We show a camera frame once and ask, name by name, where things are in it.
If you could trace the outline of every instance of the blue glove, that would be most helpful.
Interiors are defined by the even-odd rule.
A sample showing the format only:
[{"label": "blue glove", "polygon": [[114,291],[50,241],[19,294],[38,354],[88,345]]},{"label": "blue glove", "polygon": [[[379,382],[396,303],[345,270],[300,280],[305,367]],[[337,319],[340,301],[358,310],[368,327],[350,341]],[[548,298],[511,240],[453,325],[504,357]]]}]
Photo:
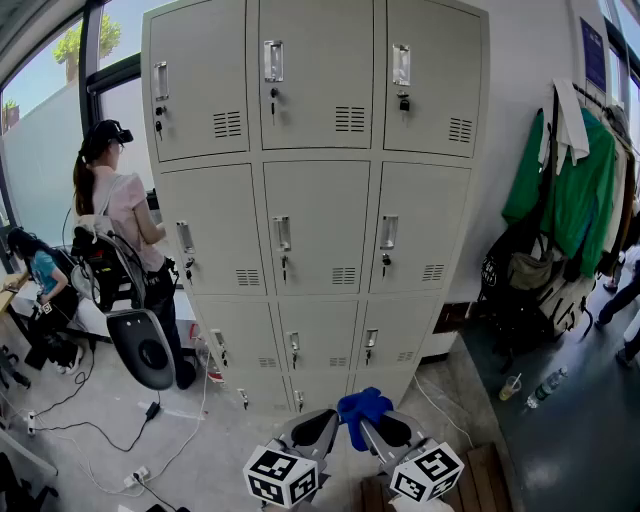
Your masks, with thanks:
[{"label": "blue glove", "polygon": [[348,425],[351,444],[359,452],[366,452],[368,449],[360,433],[360,420],[367,418],[378,425],[387,411],[393,411],[393,404],[391,400],[381,396],[380,390],[376,388],[367,388],[361,393],[345,396],[338,402],[340,420]]}]

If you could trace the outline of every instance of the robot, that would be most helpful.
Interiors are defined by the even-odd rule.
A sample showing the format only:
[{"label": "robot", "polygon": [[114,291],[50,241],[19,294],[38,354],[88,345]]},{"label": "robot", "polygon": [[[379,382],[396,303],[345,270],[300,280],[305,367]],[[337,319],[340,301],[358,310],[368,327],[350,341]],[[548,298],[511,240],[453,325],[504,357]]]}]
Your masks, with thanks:
[{"label": "robot", "polygon": [[[338,412],[323,409],[288,421],[266,446],[258,446],[244,467],[249,493],[261,510],[317,510],[316,493],[329,478],[325,457],[340,426]],[[379,476],[389,486],[394,506],[424,504],[451,489],[464,464],[447,443],[424,434],[418,422],[386,411],[379,422],[362,417],[359,429],[368,450],[380,461]]]}]

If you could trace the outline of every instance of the air vent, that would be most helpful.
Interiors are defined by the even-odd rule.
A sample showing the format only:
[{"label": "air vent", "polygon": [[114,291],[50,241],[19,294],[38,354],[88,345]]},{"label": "air vent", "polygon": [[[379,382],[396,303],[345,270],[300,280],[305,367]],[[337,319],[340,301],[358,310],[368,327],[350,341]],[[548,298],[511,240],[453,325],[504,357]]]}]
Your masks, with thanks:
[{"label": "air vent", "polygon": [[236,270],[238,286],[260,286],[257,270]]},{"label": "air vent", "polygon": [[240,112],[213,114],[213,131],[216,139],[240,135]]},{"label": "air vent", "polygon": [[329,366],[331,368],[347,366],[347,358],[346,357],[330,357]]},{"label": "air vent", "polygon": [[400,352],[398,354],[398,363],[408,363],[413,360],[413,352]]},{"label": "air vent", "polygon": [[276,360],[273,357],[259,357],[260,368],[276,368]]},{"label": "air vent", "polygon": [[354,284],[356,282],[356,269],[352,267],[335,267],[331,282],[333,284]]},{"label": "air vent", "polygon": [[364,132],[363,107],[336,107],[337,132]]},{"label": "air vent", "polygon": [[449,140],[451,142],[471,142],[473,122],[452,117],[449,123]]},{"label": "air vent", "polygon": [[426,265],[422,273],[422,281],[440,281],[444,274],[444,265]]}]

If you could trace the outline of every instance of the locker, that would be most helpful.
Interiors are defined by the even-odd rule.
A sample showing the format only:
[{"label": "locker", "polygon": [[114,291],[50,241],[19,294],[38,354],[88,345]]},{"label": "locker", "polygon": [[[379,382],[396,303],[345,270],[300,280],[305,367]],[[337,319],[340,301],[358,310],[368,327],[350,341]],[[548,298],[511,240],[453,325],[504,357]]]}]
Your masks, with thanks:
[{"label": "locker", "polygon": [[196,301],[223,368],[280,371],[269,304]]},{"label": "locker", "polygon": [[369,162],[264,164],[280,295],[357,293]]},{"label": "locker", "polygon": [[228,370],[224,379],[231,399],[239,407],[246,403],[247,412],[280,414],[290,410],[284,378],[280,374]]},{"label": "locker", "polygon": [[410,365],[431,321],[436,298],[374,299],[367,303],[358,369]]},{"label": "locker", "polygon": [[[385,149],[472,157],[480,18],[426,0],[387,2]],[[401,102],[409,102],[409,111]]]},{"label": "locker", "polygon": [[161,162],[249,149],[243,0],[201,2],[152,18],[149,59],[146,117]]},{"label": "locker", "polygon": [[382,392],[382,396],[386,396],[397,408],[412,378],[413,373],[407,370],[358,372],[353,384],[353,393],[359,393],[369,387],[377,388]]},{"label": "locker", "polygon": [[281,303],[289,371],[348,369],[357,310],[356,301]]},{"label": "locker", "polygon": [[348,373],[296,373],[290,376],[294,409],[305,413],[335,409],[347,391]]},{"label": "locker", "polygon": [[371,146],[372,0],[261,0],[260,45],[264,149]]},{"label": "locker", "polygon": [[383,163],[371,293],[442,288],[468,181],[467,169]]},{"label": "locker", "polygon": [[162,212],[195,295],[264,295],[250,165],[163,174]]}]

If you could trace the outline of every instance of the green jacket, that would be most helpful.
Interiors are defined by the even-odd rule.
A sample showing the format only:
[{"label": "green jacket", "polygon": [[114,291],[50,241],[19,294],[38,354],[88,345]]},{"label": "green jacket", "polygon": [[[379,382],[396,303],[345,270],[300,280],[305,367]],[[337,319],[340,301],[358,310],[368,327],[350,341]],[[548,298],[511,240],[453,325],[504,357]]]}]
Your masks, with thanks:
[{"label": "green jacket", "polygon": [[[573,258],[586,233],[580,271],[592,277],[600,258],[613,210],[613,182],[615,176],[615,141],[613,135],[591,113],[582,109],[589,156],[578,160],[574,167],[570,151],[555,182],[555,238],[556,244]],[[544,120],[540,113],[531,128],[520,168],[502,216],[509,224],[525,217],[538,200],[538,152],[542,140]],[[540,229],[548,233],[553,196],[550,195]]]}]

